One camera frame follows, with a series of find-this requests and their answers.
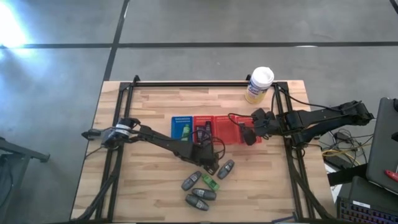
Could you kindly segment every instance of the wooden tabletop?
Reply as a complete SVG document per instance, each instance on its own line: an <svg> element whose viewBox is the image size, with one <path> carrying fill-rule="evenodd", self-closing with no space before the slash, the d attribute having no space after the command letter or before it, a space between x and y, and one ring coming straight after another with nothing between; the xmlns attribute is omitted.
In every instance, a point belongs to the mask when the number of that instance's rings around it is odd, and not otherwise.
<svg viewBox="0 0 398 224"><path fill-rule="evenodd" d="M120 82L104 82L94 128L112 125ZM288 81L290 94L308 102L304 82ZM171 117L184 115L251 114L256 108L269 110L273 90L267 91L259 105L244 99L244 87L144 87L135 88L130 117L152 129L170 135ZM295 110L310 110L293 101ZM88 152L98 148L100 140L89 143ZM305 149L305 167L311 191L320 203L335 214L333 199L322 155L318 147ZM98 193L103 174L105 149L92 154L84 163L72 218L78 217ZM220 185L217 199L208 202L207 212L185 202L180 186L190 174L202 168L181 161L170 151L147 142L125 144L114 222L269 222L289 217L294 200L282 137L273 136L253 146L229 145L220 165L228 159L235 167ZM200 180L195 187L206 188ZM305 201L301 192L303 209ZM108 209L106 201L104 214Z"/></svg>

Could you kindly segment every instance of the green object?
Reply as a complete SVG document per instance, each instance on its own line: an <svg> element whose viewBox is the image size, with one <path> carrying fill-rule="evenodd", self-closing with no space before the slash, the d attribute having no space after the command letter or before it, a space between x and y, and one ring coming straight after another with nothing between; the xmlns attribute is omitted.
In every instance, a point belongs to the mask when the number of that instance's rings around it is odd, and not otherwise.
<svg viewBox="0 0 398 224"><path fill-rule="evenodd" d="M209 186L212 190L216 191L219 189L219 185L207 174L203 174L202 180Z"/></svg>
<svg viewBox="0 0 398 224"><path fill-rule="evenodd" d="M189 128L189 124L186 124L185 127L182 129L181 141L188 141L190 131L191 129Z"/></svg>

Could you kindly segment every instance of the concrete floor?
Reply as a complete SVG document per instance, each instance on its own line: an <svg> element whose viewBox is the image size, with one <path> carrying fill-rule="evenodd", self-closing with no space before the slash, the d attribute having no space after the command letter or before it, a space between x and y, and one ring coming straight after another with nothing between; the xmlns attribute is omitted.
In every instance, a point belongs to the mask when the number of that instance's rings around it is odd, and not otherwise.
<svg viewBox="0 0 398 224"><path fill-rule="evenodd" d="M0 42L113 42L124 0L0 1ZM120 43L398 41L388 0L131 0ZM110 49L0 49L0 136L40 152L9 223L68 220ZM118 49L110 80L240 80L269 66L302 79L310 102L398 95L398 47ZM372 133L374 123L351 128Z"/></svg>

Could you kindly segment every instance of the plastic crate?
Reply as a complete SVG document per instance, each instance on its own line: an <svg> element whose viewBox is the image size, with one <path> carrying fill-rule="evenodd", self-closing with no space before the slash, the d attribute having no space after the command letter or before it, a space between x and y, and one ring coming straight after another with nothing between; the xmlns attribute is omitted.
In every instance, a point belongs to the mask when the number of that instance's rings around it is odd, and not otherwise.
<svg viewBox="0 0 398 224"><path fill-rule="evenodd" d="M247 126L247 127L253 127L254 126L254 124L253 124L253 119L252 118L248 118L248 117L241 117L241 116L235 116L235 121L237 122L237 123L243 123L245 126ZM238 126L238 136L239 136L239 143L240 144L246 144L245 142L244 142L244 139L243 139L243 136L242 136L242 134L241 134L241 127L239 127ZM261 137L259 137L259 136L257 136L257 141L256 141L256 143L261 143L262 142L262 139L261 139Z"/></svg>
<svg viewBox="0 0 398 224"><path fill-rule="evenodd" d="M182 131L186 124L189 124L190 133L193 131L192 116L174 116L172 117L172 138L179 139L182 137Z"/></svg>
<svg viewBox="0 0 398 224"><path fill-rule="evenodd" d="M215 116L215 137L223 140L225 144L237 144L239 142L239 126L234 124L228 116Z"/></svg>
<svg viewBox="0 0 398 224"><path fill-rule="evenodd" d="M211 123L211 133L215 134L215 124L214 124L214 116L204 115L204 116L194 116L193 117L193 131L197 130L197 126L204 126L206 121L210 121ZM198 143L197 134L193 134L193 138L196 143Z"/></svg>

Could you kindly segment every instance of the red object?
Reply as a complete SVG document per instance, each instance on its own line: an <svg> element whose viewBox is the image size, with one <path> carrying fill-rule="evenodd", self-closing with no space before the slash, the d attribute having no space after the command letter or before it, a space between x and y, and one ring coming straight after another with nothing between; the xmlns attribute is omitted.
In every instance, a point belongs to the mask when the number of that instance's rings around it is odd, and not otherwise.
<svg viewBox="0 0 398 224"><path fill-rule="evenodd" d="M197 126L205 126L206 121L210 121L211 123L211 133L215 134L215 124L214 124L214 116L204 115L204 116L194 116L193 117L193 131L197 130ZM193 140L198 143L197 134L193 134Z"/></svg>
<svg viewBox="0 0 398 224"><path fill-rule="evenodd" d="M253 124L253 119L252 119L252 118L241 117L241 116L235 116L235 121L236 121L238 124L239 124L239 123L244 123L244 125L245 125L246 127L253 127L253 126L254 126L254 124ZM238 126L238 136L239 136L239 143L240 143L240 144L246 144L246 143L244 142L243 137L242 137L241 130L240 130L240 127L239 127L239 126ZM262 141L261 137L257 136L257 141L256 141L256 143L261 143L261 141Z"/></svg>
<svg viewBox="0 0 398 224"><path fill-rule="evenodd" d="M393 179L394 181L398 182L398 174L396 172L390 171L390 170L385 170L384 173Z"/></svg>
<svg viewBox="0 0 398 224"><path fill-rule="evenodd" d="M228 116L215 116L215 133L214 137L218 137L227 144L237 144L239 142L239 126L234 124Z"/></svg>

